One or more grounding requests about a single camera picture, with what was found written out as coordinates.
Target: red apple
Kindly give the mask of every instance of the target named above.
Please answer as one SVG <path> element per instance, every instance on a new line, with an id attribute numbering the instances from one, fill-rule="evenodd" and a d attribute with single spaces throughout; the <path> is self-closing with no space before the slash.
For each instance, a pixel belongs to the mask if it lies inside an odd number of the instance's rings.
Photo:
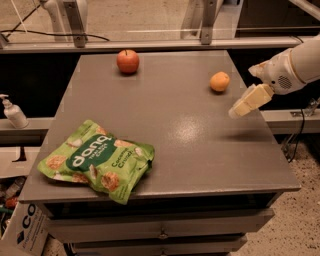
<path id="1" fill-rule="evenodd" d="M 117 65 L 124 74 L 132 74 L 138 70 L 139 56 L 133 50 L 122 50 L 117 56 Z"/>

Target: speckled floor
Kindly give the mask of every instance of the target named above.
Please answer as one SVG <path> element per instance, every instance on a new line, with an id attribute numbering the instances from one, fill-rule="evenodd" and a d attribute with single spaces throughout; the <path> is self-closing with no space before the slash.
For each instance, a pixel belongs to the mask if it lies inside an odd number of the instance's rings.
<path id="1" fill-rule="evenodd" d="M 275 217 L 232 256 L 320 255 L 320 162 L 303 140 L 290 166 L 302 188 L 283 194 L 272 206 Z"/>

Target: small orange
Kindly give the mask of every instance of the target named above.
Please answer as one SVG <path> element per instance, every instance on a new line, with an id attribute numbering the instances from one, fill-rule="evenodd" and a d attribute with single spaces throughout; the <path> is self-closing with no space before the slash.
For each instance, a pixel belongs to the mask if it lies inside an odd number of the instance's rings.
<path id="1" fill-rule="evenodd" d="M 210 79 L 210 87 L 216 92 L 223 92 L 230 83 L 230 77 L 225 72 L 218 72 Z"/>

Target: green snack bag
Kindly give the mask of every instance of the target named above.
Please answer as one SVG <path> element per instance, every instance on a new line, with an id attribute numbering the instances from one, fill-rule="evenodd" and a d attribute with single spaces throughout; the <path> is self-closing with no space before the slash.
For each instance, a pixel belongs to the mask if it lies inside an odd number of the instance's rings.
<path id="1" fill-rule="evenodd" d="M 132 189 L 151 167 L 154 148 L 119 140 L 91 120 L 86 120 L 49 156 L 38 170 L 55 180 L 88 184 L 127 204 Z"/>

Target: table drawer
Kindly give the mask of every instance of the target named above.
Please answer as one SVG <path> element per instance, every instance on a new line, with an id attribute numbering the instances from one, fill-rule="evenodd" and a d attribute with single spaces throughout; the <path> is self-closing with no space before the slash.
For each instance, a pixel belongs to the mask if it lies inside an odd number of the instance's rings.
<path id="1" fill-rule="evenodd" d="M 212 255 L 239 250 L 247 239 L 241 235 L 91 242 L 74 245 L 77 255 L 94 256 L 166 256 Z"/>
<path id="2" fill-rule="evenodd" d="M 272 209 L 49 220 L 48 232 L 63 243 L 159 239 L 258 231 Z"/>

